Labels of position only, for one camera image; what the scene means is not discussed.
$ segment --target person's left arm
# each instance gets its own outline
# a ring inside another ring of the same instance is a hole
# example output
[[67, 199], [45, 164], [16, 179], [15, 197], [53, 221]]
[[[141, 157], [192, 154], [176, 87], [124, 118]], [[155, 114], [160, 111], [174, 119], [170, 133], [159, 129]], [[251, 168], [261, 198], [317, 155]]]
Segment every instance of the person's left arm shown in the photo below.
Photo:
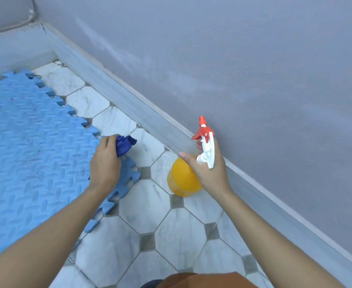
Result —
[[91, 160], [89, 187], [0, 254], [0, 288], [49, 287], [119, 179], [121, 161], [116, 154], [116, 137], [101, 139]]

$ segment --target person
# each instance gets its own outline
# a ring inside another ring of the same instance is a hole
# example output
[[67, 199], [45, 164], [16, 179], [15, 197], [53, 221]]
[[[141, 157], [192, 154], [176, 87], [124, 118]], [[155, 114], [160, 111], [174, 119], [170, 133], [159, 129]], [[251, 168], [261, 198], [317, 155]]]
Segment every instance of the person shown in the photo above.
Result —
[[[90, 184], [72, 203], [0, 254], [0, 288], [49, 287], [87, 222], [120, 175], [116, 135], [103, 137], [90, 163]], [[269, 225], [232, 191], [215, 139], [215, 164], [209, 169], [191, 155], [179, 156], [194, 170], [204, 189], [220, 204], [275, 288], [339, 288], [332, 275]], [[238, 273], [181, 273], [145, 284], [147, 288], [250, 288]]]

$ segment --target person's left hand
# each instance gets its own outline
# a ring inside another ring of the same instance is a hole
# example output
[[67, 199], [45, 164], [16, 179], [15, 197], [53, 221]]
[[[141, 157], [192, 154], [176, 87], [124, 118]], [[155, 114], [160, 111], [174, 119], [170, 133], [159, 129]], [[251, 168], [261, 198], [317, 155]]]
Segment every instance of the person's left hand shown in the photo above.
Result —
[[120, 178], [121, 160], [117, 158], [116, 139], [118, 134], [101, 138], [91, 159], [90, 186], [110, 192]]

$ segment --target cleaning cloth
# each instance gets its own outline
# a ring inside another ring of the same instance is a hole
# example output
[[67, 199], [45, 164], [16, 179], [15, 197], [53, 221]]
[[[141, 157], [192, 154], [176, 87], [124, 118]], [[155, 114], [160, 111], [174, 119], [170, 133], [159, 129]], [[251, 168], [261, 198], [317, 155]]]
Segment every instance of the cleaning cloth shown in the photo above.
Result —
[[121, 157], [127, 151], [130, 150], [132, 145], [135, 145], [137, 140], [131, 137], [130, 135], [124, 137], [122, 135], [117, 136], [116, 139], [116, 153], [117, 157]]

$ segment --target spray bottle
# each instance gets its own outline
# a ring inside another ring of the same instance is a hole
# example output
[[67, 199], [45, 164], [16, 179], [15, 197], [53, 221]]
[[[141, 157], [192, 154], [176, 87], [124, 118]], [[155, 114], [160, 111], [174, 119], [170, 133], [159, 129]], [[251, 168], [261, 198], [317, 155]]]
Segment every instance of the spray bottle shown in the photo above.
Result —
[[[207, 126], [204, 116], [199, 117], [200, 128], [192, 136], [193, 140], [198, 140], [202, 144], [203, 153], [196, 159], [199, 163], [207, 163], [210, 169], [215, 162], [215, 142], [213, 140], [214, 132]], [[178, 158], [168, 174], [168, 185], [173, 193], [181, 197], [188, 197], [203, 189], [198, 177], [183, 159]]]

